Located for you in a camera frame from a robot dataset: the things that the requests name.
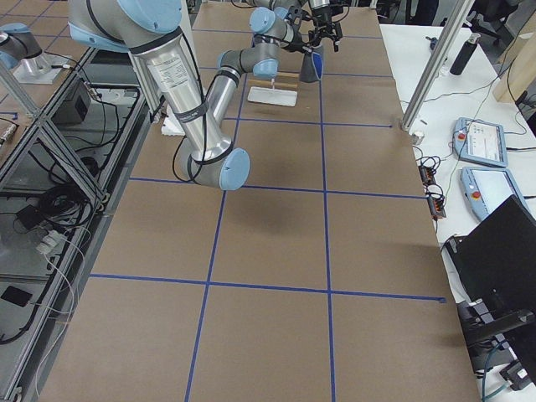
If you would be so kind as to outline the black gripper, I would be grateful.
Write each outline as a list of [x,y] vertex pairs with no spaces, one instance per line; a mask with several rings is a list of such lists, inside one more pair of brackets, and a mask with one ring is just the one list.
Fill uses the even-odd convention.
[[314,8],[312,10],[314,33],[318,36],[330,36],[333,51],[339,51],[339,45],[343,38],[343,31],[340,25],[332,25],[331,8]]
[[312,15],[301,6],[290,6],[286,15],[288,33],[290,34],[290,38],[286,40],[286,50],[289,53],[310,54],[312,48],[322,44],[321,30],[319,28],[308,31],[308,42],[307,39],[303,38],[303,33],[301,32],[302,23],[311,20]]

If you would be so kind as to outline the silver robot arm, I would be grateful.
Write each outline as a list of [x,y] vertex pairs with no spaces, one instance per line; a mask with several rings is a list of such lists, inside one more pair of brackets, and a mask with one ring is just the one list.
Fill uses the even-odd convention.
[[203,88],[193,50],[180,25],[179,1],[71,1],[72,39],[89,47],[127,53],[162,92],[184,138],[172,161],[181,181],[236,190],[250,172],[250,156],[221,131],[221,121],[245,73],[276,76],[280,49],[301,50],[298,28],[284,12],[302,9],[301,1],[253,1],[250,26],[254,43],[219,58],[211,86]]

